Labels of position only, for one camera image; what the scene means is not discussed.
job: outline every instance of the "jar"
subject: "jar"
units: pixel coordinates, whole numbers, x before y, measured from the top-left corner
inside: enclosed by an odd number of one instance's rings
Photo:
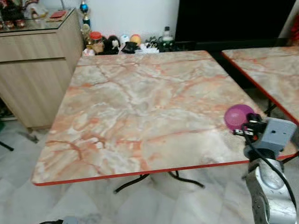
[[[102,42],[102,34],[100,32],[93,31],[93,32],[90,33],[89,36],[90,36],[90,39],[92,41],[92,44]]]

